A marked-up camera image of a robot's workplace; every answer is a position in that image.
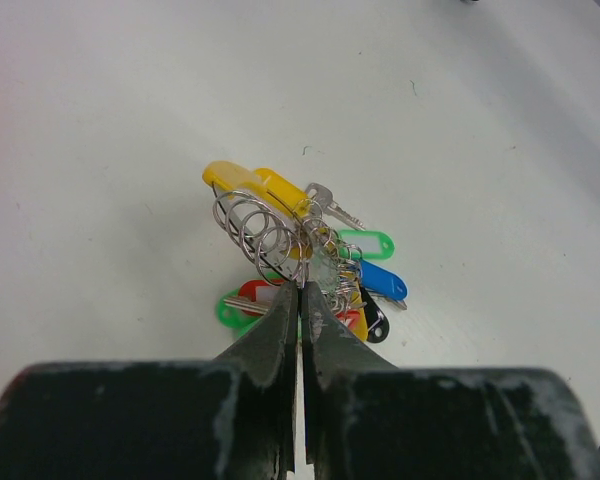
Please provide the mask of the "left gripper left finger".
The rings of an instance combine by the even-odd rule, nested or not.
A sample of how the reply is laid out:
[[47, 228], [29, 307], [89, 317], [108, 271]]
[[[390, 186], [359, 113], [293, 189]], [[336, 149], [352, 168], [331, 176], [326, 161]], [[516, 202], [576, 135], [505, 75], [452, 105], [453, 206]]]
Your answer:
[[213, 422], [218, 475], [295, 470], [298, 313], [298, 289], [287, 282], [256, 325], [216, 358], [231, 380]]

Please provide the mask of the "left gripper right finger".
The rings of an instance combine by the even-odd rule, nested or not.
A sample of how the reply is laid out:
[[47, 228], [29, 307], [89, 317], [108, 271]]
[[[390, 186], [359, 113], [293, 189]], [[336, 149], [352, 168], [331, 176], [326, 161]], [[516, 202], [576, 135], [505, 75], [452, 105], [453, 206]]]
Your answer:
[[316, 475], [351, 475], [353, 458], [379, 437], [384, 388], [396, 367], [345, 327], [317, 283], [300, 294], [307, 463]]

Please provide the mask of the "keyring bunch with colourful tags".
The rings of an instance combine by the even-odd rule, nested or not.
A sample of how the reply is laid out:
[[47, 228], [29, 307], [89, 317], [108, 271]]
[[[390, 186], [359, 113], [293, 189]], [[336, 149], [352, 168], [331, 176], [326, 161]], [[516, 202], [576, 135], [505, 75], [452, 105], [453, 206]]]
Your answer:
[[224, 326], [242, 335], [268, 312], [281, 285], [314, 282], [360, 340], [386, 340], [390, 323], [377, 302], [405, 309], [408, 296], [406, 283], [378, 264], [395, 252], [386, 233], [366, 229], [327, 187], [301, 189], [269, 168], [214, 161], [202, 178], [214, 194], [215, 222], [257, 271], [217, 302]]

